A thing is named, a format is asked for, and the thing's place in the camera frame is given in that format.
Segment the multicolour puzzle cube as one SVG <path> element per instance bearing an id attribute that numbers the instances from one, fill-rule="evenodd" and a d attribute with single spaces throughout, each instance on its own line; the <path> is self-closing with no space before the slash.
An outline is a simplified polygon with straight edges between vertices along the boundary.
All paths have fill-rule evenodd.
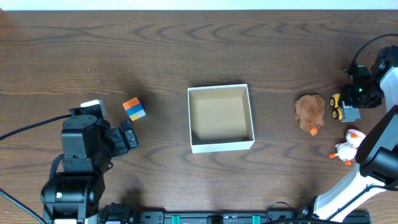
<path id="1" fill-rule="evenodd" d="M 146 115 L 146 112 L 137 97 L 123 103 L 123 108 L 126 110 L 131 121 L 135 121 Z"/>

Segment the yellow grey toy truck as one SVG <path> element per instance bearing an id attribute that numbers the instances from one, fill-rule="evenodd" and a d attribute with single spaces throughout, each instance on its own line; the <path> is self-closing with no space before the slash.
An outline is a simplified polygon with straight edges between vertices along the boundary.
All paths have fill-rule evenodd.
<path id="1" fill-rule="evenodd" d="M 332 117 L 340 120 L 343 123 L 354 122 L 361 119 L 358 108 L 348 106 L 340 96 L 339 93 L 335 93 L 330 98 L 330 106 L 333 108 Z"/>

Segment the brown plush toy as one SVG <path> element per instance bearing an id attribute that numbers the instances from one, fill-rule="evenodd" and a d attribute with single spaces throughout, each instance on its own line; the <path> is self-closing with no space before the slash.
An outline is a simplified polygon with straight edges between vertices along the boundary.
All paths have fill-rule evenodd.
<path id="1" fill-rule="evenodd" d="M 312 136 L 324 125 L 325 102 L 320 95 L 304 95 L 294 103 L 295 119 L 302 131 Z"/>

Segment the pink white duck toy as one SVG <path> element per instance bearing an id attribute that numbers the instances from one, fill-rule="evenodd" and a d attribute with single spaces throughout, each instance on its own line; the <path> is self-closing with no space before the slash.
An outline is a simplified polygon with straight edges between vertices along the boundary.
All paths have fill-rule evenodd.
<path id="1" fill-rule="evenodd" d="M 339 157 L 345 165 L 350 166 L 351 161 L 355 158 L 358 147 L 364 140 L 366 135 L 361 131 L 349 129 L 346 132 L 346 142 L 336 144 L 336 152 L 330 153 L 329 158 Z"/>

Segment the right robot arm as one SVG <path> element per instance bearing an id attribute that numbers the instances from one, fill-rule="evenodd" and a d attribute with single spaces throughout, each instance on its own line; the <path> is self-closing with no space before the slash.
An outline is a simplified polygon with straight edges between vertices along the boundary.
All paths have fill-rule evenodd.
<path id="1" fill-rule="evenodd" d="M 384 103 L 387 113 L 359 145 L 351 171 L 315 199 L 309 214 L 333 222 L 342 222 L 372 196 L 397 188 L 397 46 L 381 49 L 370 69 L 350 66 L 348 75 L 354 85 L 350 103 L 358 108 Z"/>

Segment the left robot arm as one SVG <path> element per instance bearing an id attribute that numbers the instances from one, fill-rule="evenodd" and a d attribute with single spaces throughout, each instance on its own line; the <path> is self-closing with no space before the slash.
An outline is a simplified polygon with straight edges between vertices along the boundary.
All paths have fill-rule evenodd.
<path id="1" fill-rule="evenodd" d="M 63 171 L 44 185 L 41 201 L 48 223 L 85 223 L 99 210 L 104 173 L 114 157 L 137 147 L 130 120 L 111 128 L 103 118 L 76 115 L 63 122 Z"/>

